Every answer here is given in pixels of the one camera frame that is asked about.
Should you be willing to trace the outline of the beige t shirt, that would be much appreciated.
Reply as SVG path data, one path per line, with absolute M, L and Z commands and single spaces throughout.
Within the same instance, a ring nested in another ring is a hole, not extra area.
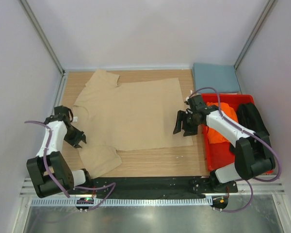
M 122 160 L 119 151 L 191 146 L 190 136 L 174 134 L 184 109 L 177 78 L 118 83 L 119 76 L 97 70 L 73 104 L 76 128 L 86 136 L 79 150 L 91 177 L 100 177 Z

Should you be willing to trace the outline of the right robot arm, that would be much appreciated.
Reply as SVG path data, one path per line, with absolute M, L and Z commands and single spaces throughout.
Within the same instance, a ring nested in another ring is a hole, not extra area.
M 224 113 L 220 104 L 208 106 L 201 95 L 188 97 L 185 104 L 188 109 L 177 112 L 173 133 L 183 131 L 184 136 L 193 136 L 199 125 L 207 126 L 228 140 L 234 154 L 233 163 L 210 172 L 212 191 L 220 192 L 233 181 L 247 181 L 275 169 L 275 156 L 267 133 L 242 126 Z

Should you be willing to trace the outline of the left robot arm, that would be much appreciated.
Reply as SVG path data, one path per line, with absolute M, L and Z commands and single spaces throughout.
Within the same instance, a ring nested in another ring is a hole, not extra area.
M 92 191 L 93 182 L 89 172 L 82 168 L 72 171 L 62 155 L 63 143 L 67 142 L 75 149 L 80 149 L 80 142 L 86 143 L 83 131 L 74 127 L 72 110 L 66 106 L 56 106 L 54 114 L 44 122 L 28 120 L 27 124 L 37 124 L 45 128 L 41 148 L 34 158 L 27 160 L 26 167 L 33 187 L 39 198 L 58 193 L 70 197 L 68 191 L 75 187 L 82 193 Z

